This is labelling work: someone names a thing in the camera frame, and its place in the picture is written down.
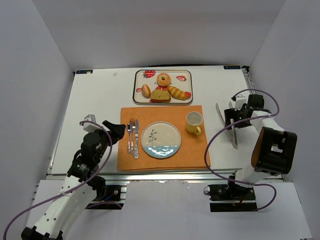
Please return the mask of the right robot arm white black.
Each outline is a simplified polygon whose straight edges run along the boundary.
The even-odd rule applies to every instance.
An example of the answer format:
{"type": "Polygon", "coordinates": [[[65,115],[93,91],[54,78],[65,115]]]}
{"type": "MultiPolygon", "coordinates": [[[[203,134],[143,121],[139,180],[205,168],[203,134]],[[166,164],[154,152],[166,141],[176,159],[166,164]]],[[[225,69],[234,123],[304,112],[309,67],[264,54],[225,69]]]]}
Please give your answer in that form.
{"type": "Polygon", "coordinates": [[[264,107],[264,97],[260,94],[234,96],[235,106],[224,110],[225,126],[228,131],[253,126],[258,138],[250,163],[230,176],[225,191],[232,198],[245,195],[252,185],[268,176],[288,174],[292,168],[298,137],[295,133],[280,127],[272,113],[264,107]]]}

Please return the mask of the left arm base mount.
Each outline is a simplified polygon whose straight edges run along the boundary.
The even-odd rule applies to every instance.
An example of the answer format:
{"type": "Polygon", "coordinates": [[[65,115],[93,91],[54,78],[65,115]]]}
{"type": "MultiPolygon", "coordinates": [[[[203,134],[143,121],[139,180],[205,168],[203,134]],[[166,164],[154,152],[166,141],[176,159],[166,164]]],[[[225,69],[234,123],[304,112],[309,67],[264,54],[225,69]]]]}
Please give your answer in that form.
{"type": "Polygon", "coordinates": [[[104,196],[100,195],[87,210],[121,210],[126,199],[127,187],[124,185],[106,185],[104,196]]]}

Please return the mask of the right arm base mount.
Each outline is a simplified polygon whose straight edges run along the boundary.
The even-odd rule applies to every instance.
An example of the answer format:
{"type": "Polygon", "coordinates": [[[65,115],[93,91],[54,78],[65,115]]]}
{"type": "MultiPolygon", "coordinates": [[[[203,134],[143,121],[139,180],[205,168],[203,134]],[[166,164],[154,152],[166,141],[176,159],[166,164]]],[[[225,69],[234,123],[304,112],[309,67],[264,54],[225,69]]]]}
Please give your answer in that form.
{"type": "Polygon", "coordinates": [[[209,196],[211,213],[256,212],[256,195],[253,188],[236,184],[210,184],[203,189],[209,196]]]}

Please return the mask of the sliced loaf bread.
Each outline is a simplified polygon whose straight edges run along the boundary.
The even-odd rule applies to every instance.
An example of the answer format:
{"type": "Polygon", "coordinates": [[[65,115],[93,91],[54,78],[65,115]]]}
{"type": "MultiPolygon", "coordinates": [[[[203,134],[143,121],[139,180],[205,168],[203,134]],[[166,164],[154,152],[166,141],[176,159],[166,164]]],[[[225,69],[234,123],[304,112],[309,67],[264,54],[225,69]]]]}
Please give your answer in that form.
{"type": "Polygon", "coordinates": [[[150,94],[150,101],[152,103],[169,103],[171,95],[167,90],[155,89],[150,94]]]}

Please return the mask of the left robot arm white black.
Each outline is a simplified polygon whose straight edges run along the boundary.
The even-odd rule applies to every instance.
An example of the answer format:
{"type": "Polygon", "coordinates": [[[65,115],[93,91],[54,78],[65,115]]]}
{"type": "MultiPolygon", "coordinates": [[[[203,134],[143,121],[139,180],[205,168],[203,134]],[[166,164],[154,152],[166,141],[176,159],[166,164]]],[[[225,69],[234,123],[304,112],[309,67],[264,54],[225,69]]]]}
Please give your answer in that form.
{"type": "Polygon", "coordinates": [[[50,200],[48,209],[33,225],[21,233],[23,240],[62,240],[85,208],[106,194],[106,181],[98,174],[106,150],[125,135],[126,125],[104,120],[102,125],[86,118],[79,123],[86,135],[74,154],[57,197],[50,200]]]}

